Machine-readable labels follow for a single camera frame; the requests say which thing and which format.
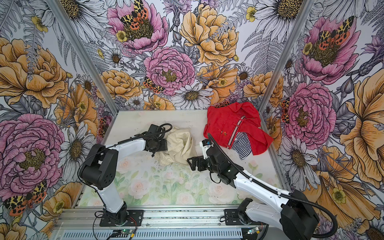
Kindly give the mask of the cream beige cloth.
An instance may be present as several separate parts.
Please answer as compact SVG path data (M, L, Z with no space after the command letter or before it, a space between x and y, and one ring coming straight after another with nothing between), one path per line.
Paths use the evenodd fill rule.
M155 153L155 160L161 166L188 165L187 159L197 156L195 141L189 129L172 129L165 140L167 150Z

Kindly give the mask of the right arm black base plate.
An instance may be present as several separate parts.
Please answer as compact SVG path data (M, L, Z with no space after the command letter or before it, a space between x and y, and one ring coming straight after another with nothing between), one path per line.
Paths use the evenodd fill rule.
M220 220L226 226L249 226L256 225L244 212L237 209L224 209L224 216Z

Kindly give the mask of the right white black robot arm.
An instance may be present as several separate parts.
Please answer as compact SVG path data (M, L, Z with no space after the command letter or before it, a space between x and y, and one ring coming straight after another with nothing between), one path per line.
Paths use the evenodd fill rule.
M230 223L267 224L282 230L290 240L310 240L320 221L314 208L304 203L303 194L291 194L271 186L235 164L214 141L200 143L203 155L187 160L193 171L216 174L220 183L250 195L228 214Z

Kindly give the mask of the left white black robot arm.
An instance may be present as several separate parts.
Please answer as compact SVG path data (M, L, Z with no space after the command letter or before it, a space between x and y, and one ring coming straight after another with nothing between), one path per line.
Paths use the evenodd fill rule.
M95 144L91 147L86 160L78 169L78 177L83 184L96 191L102 200L102 227L137 223L129 214L127 204L120 197L114 183L118 162L142 151L152 153L152 156L157 152L166 151L168 148L165 135L172 129L173 125L169 123L160 126L152 124L147 131L114 145Z

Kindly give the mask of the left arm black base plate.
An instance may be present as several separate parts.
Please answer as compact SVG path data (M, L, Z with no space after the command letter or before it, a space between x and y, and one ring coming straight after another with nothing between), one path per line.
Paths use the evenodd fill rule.
M143 210L124 210L121 213L103 213L100 227L139 227L144 218Z

